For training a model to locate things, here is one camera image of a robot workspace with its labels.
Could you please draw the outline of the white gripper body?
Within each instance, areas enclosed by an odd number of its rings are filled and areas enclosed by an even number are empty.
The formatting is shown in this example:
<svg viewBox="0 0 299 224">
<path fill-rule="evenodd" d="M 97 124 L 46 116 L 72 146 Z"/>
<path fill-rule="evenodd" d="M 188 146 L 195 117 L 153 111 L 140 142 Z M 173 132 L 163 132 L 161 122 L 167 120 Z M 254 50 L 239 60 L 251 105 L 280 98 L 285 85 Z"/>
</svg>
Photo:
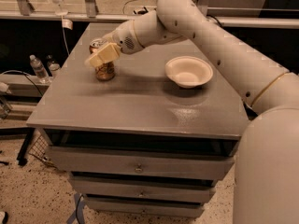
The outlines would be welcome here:
<svg viewBox="0 0 299 224">
<path fill-rule="evenodd" d="M 124 54 L 133 54 L 141 51 L 144 46 L 140 42 L 141 22 L 138 20 L 129 20 L 108 34 L 104 39 L 108 42 L 116 43 Z"/>
</svg>

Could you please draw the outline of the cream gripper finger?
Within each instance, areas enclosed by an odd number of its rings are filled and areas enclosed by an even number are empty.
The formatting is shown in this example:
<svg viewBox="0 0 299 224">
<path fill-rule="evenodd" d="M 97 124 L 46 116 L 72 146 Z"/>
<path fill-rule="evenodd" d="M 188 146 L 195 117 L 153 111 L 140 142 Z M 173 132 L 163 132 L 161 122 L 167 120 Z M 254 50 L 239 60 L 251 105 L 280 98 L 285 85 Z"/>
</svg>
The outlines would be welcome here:
<svg viewBox="0 0 299 224">
<path fill-rule="evenodd" d="M 117 60 L 121 55 L 121 49 L 116 43 L 108 42 L 93 52 L 84 62 L 90 67 L 102 66 Z"/>
</svg>

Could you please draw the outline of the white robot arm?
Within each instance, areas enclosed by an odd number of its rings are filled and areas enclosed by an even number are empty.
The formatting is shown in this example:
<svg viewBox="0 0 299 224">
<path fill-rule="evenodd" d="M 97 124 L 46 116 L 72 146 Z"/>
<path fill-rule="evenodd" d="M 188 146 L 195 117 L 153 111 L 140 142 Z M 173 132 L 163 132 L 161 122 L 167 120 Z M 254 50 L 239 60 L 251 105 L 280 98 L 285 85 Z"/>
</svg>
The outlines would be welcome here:
<svg viewBox="0 0 299 224">
<path fill-rule="evenodd" d="M 158 0 L 126 21 L 86 61 L 97 67 L 121 54 L 190 39 L 256 113 L 235 158 L 233 224 L 299 224 L 299 76 L 209 21 L 192 0 Z"/>
</svg>

